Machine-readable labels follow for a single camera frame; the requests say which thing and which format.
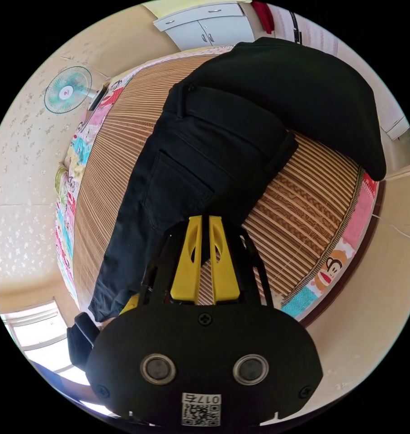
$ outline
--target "electric fan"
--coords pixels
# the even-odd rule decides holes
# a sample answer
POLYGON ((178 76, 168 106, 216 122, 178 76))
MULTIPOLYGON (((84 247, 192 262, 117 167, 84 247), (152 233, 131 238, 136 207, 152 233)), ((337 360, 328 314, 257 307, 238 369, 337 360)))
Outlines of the electric fan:
POLYGON ((88 96, 93 98, 96 95, 97 92, 91 87, 92 75, 87 68, 67 68, 58 74, 45 90, 45 107, 55 114, 70 112, 88 96))

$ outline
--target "sticker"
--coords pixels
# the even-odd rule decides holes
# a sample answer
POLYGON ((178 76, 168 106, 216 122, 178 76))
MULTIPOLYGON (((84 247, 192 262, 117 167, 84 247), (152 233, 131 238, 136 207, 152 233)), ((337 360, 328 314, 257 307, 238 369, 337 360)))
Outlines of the sticker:
POLYGON ((220 426, 221 395, 182 394, 182 425, 220 426))

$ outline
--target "belt loop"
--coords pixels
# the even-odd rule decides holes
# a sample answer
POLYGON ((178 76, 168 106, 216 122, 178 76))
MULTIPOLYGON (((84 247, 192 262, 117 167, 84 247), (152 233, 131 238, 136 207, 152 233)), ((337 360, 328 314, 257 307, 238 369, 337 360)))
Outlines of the belt loop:
POLYGON ((194 85, 190 82, 184 82, 178 91, 178 118, 182 119, 185 116, 185 100, 187 99, 187 93, 194 90, 194 85))

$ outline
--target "cartoon monkey print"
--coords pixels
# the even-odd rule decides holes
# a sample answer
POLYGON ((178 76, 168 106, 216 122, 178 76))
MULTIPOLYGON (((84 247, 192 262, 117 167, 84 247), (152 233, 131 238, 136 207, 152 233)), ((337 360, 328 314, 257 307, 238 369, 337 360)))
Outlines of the cartoon monkey print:
POLYGON ((345 252, 341 250, 334 250, 331 252, 325 264, 314 278, 315 285, 321 294, 323 294, 323 292, 328 288, 347 262, 348 258, 345 252))

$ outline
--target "yellow bracket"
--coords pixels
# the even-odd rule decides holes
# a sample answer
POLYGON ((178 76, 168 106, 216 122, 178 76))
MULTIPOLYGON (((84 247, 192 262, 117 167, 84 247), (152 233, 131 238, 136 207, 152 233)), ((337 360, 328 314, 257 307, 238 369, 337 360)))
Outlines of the yellow bracket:
POLYGON ((197 304, 202 260, 202 216, 190 217, 184 245, 174 276, 171 297, 197 304))
POLYGON ((211 247, 211 278, 214 304, 237 300, 240 289, 221 217, 209 217, 209 244, 211 247))

